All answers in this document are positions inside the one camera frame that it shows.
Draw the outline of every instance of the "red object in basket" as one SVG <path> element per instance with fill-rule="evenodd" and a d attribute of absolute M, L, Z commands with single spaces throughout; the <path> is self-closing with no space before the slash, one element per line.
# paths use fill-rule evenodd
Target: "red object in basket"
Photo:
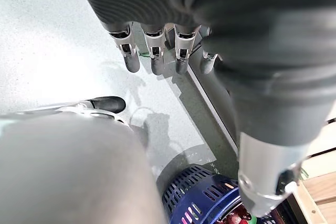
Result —
<path fill-rule="evenodd" d="M 216 224 L 248 224 L 251 215 L 243 205 L 230 212 L 223 220 L 216 221 Z"/>

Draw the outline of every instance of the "gray countertop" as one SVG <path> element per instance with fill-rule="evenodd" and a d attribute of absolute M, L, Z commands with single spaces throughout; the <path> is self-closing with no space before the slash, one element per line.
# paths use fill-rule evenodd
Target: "gray countertop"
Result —
<path fill-rule="evenodd" d="M 160 190 L 189 163 L 236 176 L 234 152 L 190 77 L 175 73 L 171 51 L 163 76 L 148 58 L 128 73 L 86 0 L 0 0 L 0 31 L 0 113 L 118 95 Z"/>

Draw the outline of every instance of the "robotic hand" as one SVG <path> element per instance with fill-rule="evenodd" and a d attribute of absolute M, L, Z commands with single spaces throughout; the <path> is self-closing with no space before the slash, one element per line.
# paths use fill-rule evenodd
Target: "robotic hand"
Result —
<path fill-rule="evenodd" d="M 174 23 L 176 70 L 184 73 L 199 25 L 204 50 L 230 91 L 239 129 L 239 188 L 256 216 L 295 190 L 300 164 L 336 98 L 335 0 L 88 0 L 139 69 L 129 22 L 140 22 L 155 74 L 163 71 L 162 27 Z"/>

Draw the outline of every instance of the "blue plastic basket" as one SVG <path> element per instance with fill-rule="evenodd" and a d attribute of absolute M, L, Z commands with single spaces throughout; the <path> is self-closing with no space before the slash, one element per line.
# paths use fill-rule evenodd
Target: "blue plastic basket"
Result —
<path fill-rule="evenodd" d="M 191 165 L 169 184 L 162 203 L 171 224 L 212 224 L 241 201 L 236 180 Z M 276 222 L 265 217 L 257 223 Z"/>

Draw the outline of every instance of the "wooden surface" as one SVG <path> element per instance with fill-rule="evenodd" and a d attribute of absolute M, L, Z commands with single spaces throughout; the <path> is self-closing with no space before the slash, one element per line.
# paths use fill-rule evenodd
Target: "wooden surface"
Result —
<path fill-rule="evenodd" d="M 294 193 L 294 197 L 308 224 L 327 224 L 325 217 L 302 182 L 299 182 L 298 190 Z"/>
<path fill-rule="evenodd" d="M 318 205 L 328 224 L 336 224 L 336 201 Z"/>
<path fill-rule="evenodd" d="M 336 172 L 307 179 L 303 184 L 317 204 L 331 199 L 336 200 Z"/>

